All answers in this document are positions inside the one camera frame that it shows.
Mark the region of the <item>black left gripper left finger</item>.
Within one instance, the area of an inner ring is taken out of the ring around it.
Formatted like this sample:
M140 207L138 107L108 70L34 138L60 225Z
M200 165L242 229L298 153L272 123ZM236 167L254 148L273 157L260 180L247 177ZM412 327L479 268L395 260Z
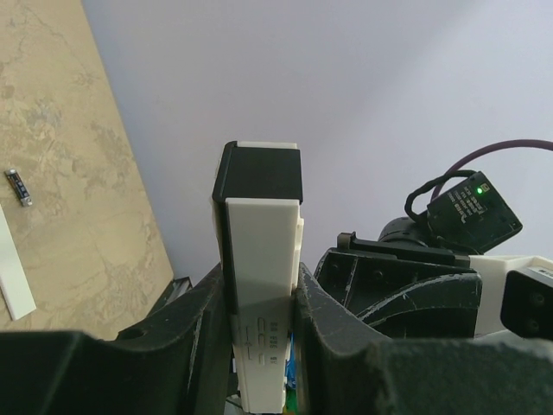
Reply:
M80 331L1 334L3 414L221 414L231 363L224 277L113 341Z

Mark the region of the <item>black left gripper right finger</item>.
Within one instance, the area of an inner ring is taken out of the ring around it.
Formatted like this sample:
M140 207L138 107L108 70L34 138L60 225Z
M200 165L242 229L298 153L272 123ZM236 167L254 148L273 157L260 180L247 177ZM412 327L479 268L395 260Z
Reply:
M551 342L392 340L331 298L305 265L295 307L301 414L552 412Z

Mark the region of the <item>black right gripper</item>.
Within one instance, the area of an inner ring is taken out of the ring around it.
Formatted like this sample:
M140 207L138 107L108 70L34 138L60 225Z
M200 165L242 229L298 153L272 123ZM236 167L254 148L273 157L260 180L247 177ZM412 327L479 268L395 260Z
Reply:
M472 338L482 279L470 258L439 247L412 219L387 223L377 241L340 233L315 279L364 324L390 338Z

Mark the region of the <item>white remote battery cover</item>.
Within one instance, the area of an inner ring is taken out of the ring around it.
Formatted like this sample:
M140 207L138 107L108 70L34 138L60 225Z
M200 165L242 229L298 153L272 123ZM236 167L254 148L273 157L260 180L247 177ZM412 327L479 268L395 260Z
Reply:
M1 210L1 291L12 320L17 321L36 310L35 300L3 210Z

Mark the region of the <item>white remote control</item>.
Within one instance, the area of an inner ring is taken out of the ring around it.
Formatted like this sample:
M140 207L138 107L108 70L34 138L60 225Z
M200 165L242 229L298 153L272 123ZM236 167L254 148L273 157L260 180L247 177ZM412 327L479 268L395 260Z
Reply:
M296 144L231 141L224 146L212 204L245 412L284 408L302 201Z

